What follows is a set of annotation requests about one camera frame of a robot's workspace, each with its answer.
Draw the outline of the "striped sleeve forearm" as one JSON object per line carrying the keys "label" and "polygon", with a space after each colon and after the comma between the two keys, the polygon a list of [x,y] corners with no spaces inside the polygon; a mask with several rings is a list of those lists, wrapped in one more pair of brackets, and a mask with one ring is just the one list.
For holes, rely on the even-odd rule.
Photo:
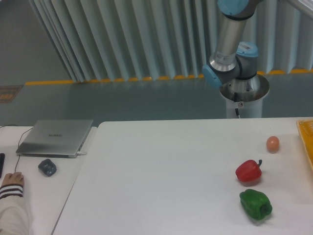
{"label": "striped sleeve forearm", "polygon": [[23,186],[20,184],[8,184],[0,188],[0,234],[29,234],[28,212]]}

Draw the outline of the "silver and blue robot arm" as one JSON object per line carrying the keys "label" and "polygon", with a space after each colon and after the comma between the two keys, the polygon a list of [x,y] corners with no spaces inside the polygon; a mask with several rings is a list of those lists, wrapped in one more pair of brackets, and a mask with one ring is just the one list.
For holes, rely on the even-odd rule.
{"label": "silver and blue robot arm", "polygon": [[313,69],[311,0],[219,0],[222,26],[202,67],[213,87],[258,71]]}

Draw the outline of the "person's hand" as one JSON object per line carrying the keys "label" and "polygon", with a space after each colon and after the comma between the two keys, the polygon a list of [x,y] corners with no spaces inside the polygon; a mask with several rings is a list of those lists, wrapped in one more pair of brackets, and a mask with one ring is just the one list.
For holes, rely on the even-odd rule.
{"label": "person's hand", "polygon": [[8,185],[24,186],[24,175],[21,172],[7,173],[1,186],[5,187]]}

